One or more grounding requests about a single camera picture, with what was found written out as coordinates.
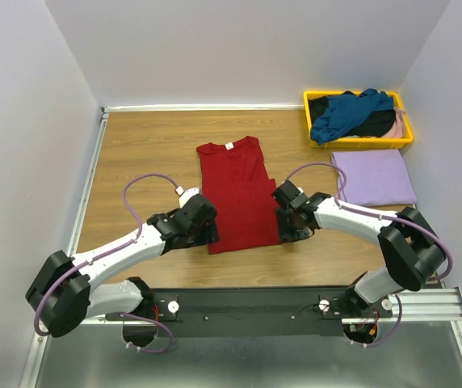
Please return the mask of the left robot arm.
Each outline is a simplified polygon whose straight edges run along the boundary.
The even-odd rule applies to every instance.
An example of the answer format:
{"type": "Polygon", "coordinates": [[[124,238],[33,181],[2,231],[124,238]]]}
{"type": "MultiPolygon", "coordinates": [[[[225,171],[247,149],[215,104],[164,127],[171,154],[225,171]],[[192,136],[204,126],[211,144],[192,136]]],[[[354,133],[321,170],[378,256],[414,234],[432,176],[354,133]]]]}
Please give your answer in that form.
{"type": "Polygon", "coordinates": [[[34,324],[46,328],[44,335],[59,338],[96,315],[123,312],[145,318],[152,301],[144,282],[109,285],[107,280],[147,259],[218,240],[217,211],[208,198],[190,189],[179,204],[99,248],[73,256],[63,251],[51,254],[25,294],[35,312],[34,324]]]}

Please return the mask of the red t shirt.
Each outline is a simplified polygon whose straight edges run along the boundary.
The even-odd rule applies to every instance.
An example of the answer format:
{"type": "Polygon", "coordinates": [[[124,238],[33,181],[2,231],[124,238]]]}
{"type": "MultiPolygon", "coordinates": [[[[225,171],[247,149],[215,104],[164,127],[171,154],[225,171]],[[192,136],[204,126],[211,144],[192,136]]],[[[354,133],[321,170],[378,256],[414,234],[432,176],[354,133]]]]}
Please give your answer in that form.
{"type": "Polygon", "coordinates": [[[215,206],[219,241],[208,245],[211,255],[279,244],[277,204],[271,194],[276,182],[264,165],[258,138],[196,148],[202,193],[215,206]]]}

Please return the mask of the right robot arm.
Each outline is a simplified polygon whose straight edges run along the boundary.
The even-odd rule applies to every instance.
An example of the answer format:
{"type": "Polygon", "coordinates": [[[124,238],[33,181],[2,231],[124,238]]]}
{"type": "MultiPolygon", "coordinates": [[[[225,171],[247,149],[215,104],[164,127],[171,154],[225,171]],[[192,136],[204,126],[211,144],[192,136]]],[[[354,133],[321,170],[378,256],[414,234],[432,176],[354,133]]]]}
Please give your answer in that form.
{"type": "Polygon", "coordinates": [[[336,230],[376,244],[384,265],[365,272],[343,294],[319,305],[322,312],[360,317],[391,293],[419,291],[436,276],[440,266],[452,265],[423,215],[415,208],[400,212],[375,211],[316,192],[307,196],[287,180],[272,193],[282,243],[303,241],[317,230],[336,230]]]}

